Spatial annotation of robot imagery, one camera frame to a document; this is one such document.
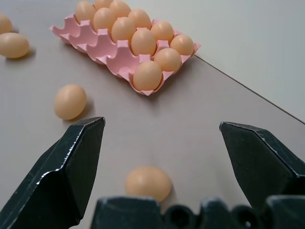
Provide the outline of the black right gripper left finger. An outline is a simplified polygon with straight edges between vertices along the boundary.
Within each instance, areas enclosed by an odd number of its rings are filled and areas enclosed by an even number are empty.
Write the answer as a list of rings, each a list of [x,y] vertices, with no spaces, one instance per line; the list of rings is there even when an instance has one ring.
[[[0,211],[0,229],[70,229],[83,219],[95,181],[105,119],[68,127],[36,161]]]

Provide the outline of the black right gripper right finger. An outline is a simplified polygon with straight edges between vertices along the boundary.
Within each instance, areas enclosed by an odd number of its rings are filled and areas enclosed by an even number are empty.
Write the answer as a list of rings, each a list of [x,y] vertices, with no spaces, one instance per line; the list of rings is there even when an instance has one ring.
[[[236,180],[253,208],[273,195],[305,196],[305,162],[271,132],[251,125],[221,122]]]

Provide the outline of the pink egg tray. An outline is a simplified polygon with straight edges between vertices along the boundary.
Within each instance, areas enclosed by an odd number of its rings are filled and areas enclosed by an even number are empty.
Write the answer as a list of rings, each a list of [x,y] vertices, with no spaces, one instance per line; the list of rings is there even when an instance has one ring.
[[[113,42],[108,29],[95,32],[89,21],[78,23],[74,14],[64,18],[63,28],[51,26],[50,30],[64,43],[87,54],[94,62],[107,66],[114,76],[125,79],[139,94],[149,96],[157,92],[176,73],[163,71],[162,79],[154,90],[138,90],[133,85],[134,72],[142,62],[152,61],[154,55],[134,55],[128,40]]]

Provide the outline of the beige egg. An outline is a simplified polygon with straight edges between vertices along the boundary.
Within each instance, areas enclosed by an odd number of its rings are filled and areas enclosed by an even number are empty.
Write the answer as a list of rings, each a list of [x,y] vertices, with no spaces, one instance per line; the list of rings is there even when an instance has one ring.
[[[145,166],[132,170],[125,180],[125,192],[131,196],[148,196],[162,202],[170,194],[172,182],[159,167]]]
[[[149,30],[151,29],[152,24],[150,17],[142,9],[132,10],[129,13],[128,18],[130,18],[133,21],[136,28],[147,28]]]
[[[112,31],[111,31],[112,41],[114,43],[116,43],[117,41],[131,42],[135,32],[136,32],[136,27],[130,18],[128,17],[118,18],[112,27]]]
[[[142,62],[133,75],[133,86],[138,91],[155,90],[162,80],[162,70],[154,61]]]
[[[135,56],[140,54],[154,55],[156,50],[156,39],[148,29],[137,30],[131,40],[131,50]]]
[[[180,54],[172,48],[160,50],[153,59],[161,67],[162,71],[176,72],[182,63]]]
[[[96,13],[95,7],[88,1],[80,1],[75,10],[75,17],[78,23],[81,21],[92,21]]]
[[[171,42],[174,37],[174,30],[171,24],[166,21],[156,22],[152,26],[151,32],[154,34],[156,40]]]
[[[79,116],[87,103],[85,90],[77,84],[68,84],[55,95],[54,112],[63,120]]]
[[[194,52],[194,42],[185,34],[174,37],[170,43],[170,47],[175,49],[180,55],[192,55]]]
[[[94,7],[96,10],[109,8],[113,0],[95,0]]]
[[[9,17],[0,13],[0,34],[11,32],[12,28],[13,25]]]
[[[109,9],[114,13],[116,18],[128,17],[131,8],[122,0],[114,0]]]
[[[24,35],[13,32],[0,35],[0,55],[14,59],[25,56],[29,51],[30,44]]]
[[[109,8],[100,8],[94,15],[93,28],[96,32],[99,29],[108,29],[108,31],[111,31],[116,20],[115,14]]]

